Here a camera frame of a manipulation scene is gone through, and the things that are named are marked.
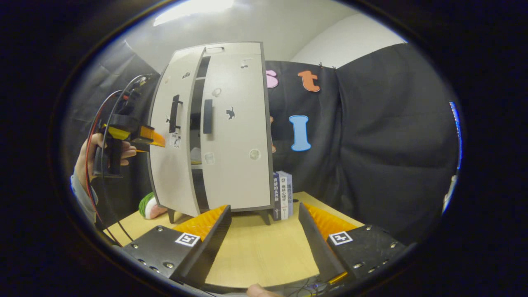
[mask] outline cabinet door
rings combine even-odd
[[[190,216],[200,214],[191,174],[189,126],[191,98],[204,48],[196,49],[167,66],[156,92],[150,126],[165,137],[165,147],[150,146],[149,162],[158,203]],[[177,104],[174,112],[173,101]],[[176,116],[170,123],[167,119]]]
[[[271,207],[269,107],[262,56],[211,55],[201,115],[202,170],[209,207]]]

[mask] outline ceiling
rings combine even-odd
[[[262,41],[266,60],[289,61],[325,29],[356,13],[332,0],[235,0],[224,11],[158,26],[153,26],[154,15],[123,38],[158,72],[174,51],[216,42]]]

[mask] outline white cabinet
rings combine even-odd
[[[193,165],[193,169],[202,170],[209,209],[225,204],[233,211],[272,208],[271,134],[262,54],[259,42],[210,44],[174,53],[161,77],[150,120],[167,140],[165,148],[151,147],[149,154],[160,205],[191,216],[200,213],[191,175],[192,110],[193,116],[200,113],[200,137],[193,142],[199,142],[202,155],[201,166]],[[181,103],[172,125],[179,128],[171,134],[167,118],[171,119],[175,95]]]

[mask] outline cat sticker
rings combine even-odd
[[[229,118],[228,118],[228,119],[232,119],[232,118],[234,118],[233,107],[231,106],[231,110],[226,109],[226,110],[225,110],[225,114],[229,115]]]

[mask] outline gray sleeve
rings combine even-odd
[[[71,182],[71,190],[73,191],[73,194],[77,198],[77,202],[79,203],[79,206],[84,211],[84,214],[86,217],[91,220],[94,224],[96,222],[96,210],[93,208],[92,202],[90,201],[90,197],[84,190],[84,188],[81,186],[81,182],[79,181],[79,178],[77,177],[77,174],[75,170],[73,170],[73,175],[70,177]],[[93,199],[95,200],[95,203],[99,202],[99,199],[97,198],[97,195],[92,187],[90,187],[90,190],[92,191]]]

